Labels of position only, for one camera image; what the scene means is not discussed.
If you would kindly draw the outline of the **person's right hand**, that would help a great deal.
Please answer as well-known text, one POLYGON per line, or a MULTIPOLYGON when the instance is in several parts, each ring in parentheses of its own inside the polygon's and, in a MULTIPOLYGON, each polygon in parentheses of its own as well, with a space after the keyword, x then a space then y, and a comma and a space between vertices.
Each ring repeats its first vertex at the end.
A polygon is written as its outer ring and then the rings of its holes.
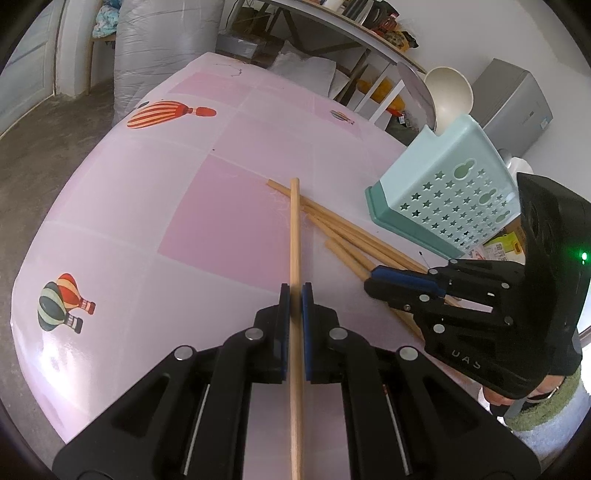
MULTIPOLYGON (((526 403, 537 404, 550 398, 564 383, 565 377, 558 375, 548 375, 527 397, 526 403)), ((490 406, 499 408, 509 408, 515 401, 508 397, 491 390, 488 387, 483 388, 483 396, 490 406)))

